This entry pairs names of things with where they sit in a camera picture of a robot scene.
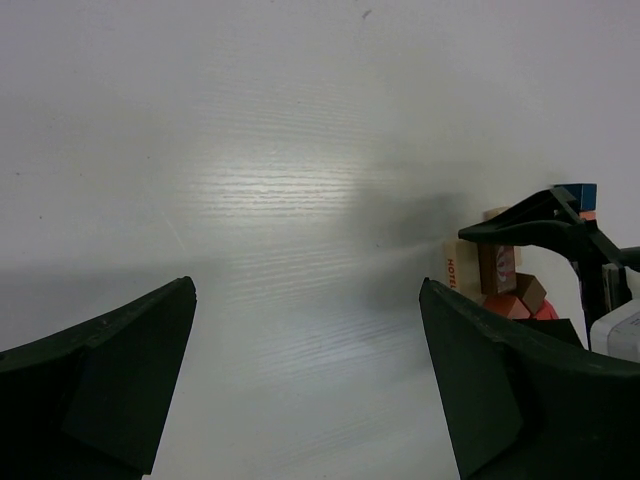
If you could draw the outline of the natural wood hotel block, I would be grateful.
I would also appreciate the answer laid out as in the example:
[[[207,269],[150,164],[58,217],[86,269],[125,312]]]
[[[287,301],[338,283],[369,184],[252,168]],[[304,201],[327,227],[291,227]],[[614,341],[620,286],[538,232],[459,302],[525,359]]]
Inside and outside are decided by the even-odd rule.
[[[444,258],[448,286],[478,302],[483,294],[477,246],[459,239],[446,240]]]

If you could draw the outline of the dark blue cube block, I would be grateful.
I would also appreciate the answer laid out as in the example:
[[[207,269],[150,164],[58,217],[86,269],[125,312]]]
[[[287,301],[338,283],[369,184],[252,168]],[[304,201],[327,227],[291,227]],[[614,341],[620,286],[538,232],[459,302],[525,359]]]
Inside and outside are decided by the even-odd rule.
[[[597,208],[597,184],[596,183],[568,183],[555,184],[557,188],[567,190],[579,204],[579,210],[595,211]]]

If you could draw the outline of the brown printed rectangular block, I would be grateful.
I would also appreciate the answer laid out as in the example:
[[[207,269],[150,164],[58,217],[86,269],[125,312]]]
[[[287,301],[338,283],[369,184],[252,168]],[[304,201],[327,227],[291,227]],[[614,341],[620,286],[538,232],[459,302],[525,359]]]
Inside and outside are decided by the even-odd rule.
[[[478,245],[481,292],[498,295],[517,287],[515,251],[506,245]]]

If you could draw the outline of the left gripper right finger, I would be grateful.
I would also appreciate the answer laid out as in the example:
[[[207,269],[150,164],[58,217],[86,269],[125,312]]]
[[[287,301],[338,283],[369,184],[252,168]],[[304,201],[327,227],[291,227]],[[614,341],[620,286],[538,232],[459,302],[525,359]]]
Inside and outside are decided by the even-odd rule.
[[[463,479],[636,479],[639,366],[425,279],[419,304]]]

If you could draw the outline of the salmon cube block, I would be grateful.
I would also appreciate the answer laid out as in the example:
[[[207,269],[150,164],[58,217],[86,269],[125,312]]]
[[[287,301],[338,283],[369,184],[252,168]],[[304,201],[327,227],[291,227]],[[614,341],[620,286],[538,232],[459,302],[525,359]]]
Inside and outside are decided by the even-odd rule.
[[[490,295],[483,302],[483,307],[495,314],[512,320],[528,319],[531,312],[515,295]]]

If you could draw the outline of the natural wood long block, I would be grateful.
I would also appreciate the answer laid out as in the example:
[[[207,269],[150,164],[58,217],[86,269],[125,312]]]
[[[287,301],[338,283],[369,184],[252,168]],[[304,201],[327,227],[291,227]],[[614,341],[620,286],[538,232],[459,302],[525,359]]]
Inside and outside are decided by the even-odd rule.
[[[503,206],[503,207],[497,207],[497,208],[493,208],[493,209],[487,210],[487,211],[485,211],[483,213],[483,220],[484,221],[489,221],[489,220],[499,216],[500,214],[504,213],[508,209],[509,209],[509,206]]]

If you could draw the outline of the orange cube block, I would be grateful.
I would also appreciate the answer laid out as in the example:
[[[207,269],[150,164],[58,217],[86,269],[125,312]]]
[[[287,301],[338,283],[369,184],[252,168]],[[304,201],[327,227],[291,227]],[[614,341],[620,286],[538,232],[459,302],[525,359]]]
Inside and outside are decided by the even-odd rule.
[[[595,211],[582,211],[579,214],[580,218],[585,220],[585,221],[594,221],[596,219],[596,212]]]

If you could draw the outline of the brown cube block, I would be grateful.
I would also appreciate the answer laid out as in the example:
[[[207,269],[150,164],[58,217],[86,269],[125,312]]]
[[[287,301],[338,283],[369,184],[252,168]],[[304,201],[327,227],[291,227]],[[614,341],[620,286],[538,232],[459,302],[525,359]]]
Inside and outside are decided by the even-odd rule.
[[[513,293],[531,316],[534,316],[542,308],[547,296],[546,289],[537,277],[526,273],[516,274],[516,288]]]

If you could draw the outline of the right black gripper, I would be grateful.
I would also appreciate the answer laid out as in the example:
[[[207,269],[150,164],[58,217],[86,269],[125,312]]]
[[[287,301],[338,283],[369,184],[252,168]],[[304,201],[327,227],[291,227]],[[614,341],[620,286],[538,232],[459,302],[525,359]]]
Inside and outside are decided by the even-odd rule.
[[[477,244],[538,246],[570,250],[579,241],[572,267],[578,277],[586,333],[595,322],[633,298],[627,269],[639,272],[639,248],[620,249],[596,220],[582,220],[576,199],[564,188],[539,191],[490,220],[462,228],[458,238]]]

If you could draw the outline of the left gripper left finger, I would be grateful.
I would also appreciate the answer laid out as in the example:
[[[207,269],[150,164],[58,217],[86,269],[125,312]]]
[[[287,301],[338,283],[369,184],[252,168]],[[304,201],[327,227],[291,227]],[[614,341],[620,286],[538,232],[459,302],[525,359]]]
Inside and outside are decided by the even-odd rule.
[[[196,310],[182,277],[1,354],[4,479],[151,473]]]

